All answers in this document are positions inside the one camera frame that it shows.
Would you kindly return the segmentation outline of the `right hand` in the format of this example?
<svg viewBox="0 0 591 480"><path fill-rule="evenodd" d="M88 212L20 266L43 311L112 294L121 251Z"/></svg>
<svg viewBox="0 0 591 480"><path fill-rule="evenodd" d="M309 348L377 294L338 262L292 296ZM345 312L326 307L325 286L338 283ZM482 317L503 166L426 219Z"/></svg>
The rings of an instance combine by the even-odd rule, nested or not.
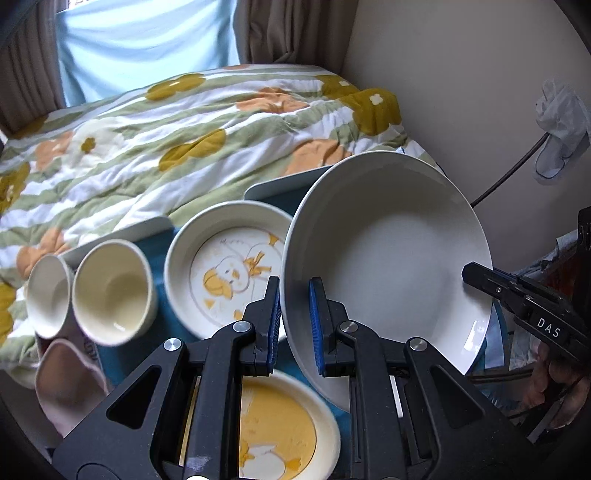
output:
<svg viewBox="0 0 591 480"><path fill-rule="evenodd" d="M522 397L524 409L558 402L556 413L545 420L546 428L560 429L572 423L583 409L590 393L590 376L562 362L550 348L540 343L532 375Z"/></svg>

